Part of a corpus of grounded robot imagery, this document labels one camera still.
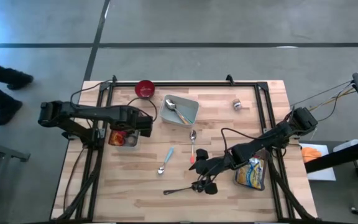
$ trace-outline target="butcher block tabletop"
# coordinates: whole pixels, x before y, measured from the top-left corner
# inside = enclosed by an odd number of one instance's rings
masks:
[[[92,87],[97,83],[99,82],[84,82],[83,88]],[[290,111],[284,82],[274,80],[267,81],[267,83],[275,119],[279,122]],[[79,104],[96,106],[98,90],[99,88],[94,88],[82,92]],[[195,149],[207,150],[210,158],[223,155],[224,143],[221,128],[232,128],[255,137],[262,134],[255,90],[252,87],[156,87],[152,101],[158,111],[167,94],[195,100],[200,104],[193,127],[197,132]],[[126,105],[135,97],[137,96],[134,87],[115,87],[112,105]],[[240,99],[242,104],[240,111],[234,111],[232,107],[232,101],[236,98]],[[265,118],[268,118],[264,99],[265,97],[262,96]],[[148,101],[136,100],[131,106],[138,107],[155,117],[154,107]],[[189,137],[191,130],[164,123],[159,115],[157,117],[151,137],[141,137],[136,150],[122,150],[109,145],[110,129],[108,128],[94,208],[94,222],[267,222],[277,220],[268,170],[263,191],[234,185],[234,171],[227,170],[216,178],[218,193],[215,195],[208,195],[204,192],[199,194],[192,190],[164,195],[162,193],[164,190],[189,187],[197,180],[198,174],[194,170],[188,170],[191,166]],[[76,122],[88,127],[83,119],[76,119]],[[225,135],[228,147],[251,141],[230,131],[227,131]],[[165,166],[165,172],[163,175],[158,175],[157,169],[163,164],[172,146],[175,149]],[[51,218],[56,218],[63,213],[65,189],[81,150],[80,140],[70,141]],[[75,169],[68,189],[66,206],[71,203],[80,189],[86,150],[81,154]],[[302,206],[316,217],[310,185],[298,146],[287,147],[284,163],[291,191]],[[85,198],[85,215],[88,211],[89,197],[90,190]],[[287,217],[285,199],[281,190],[280,198],[284,217]]]

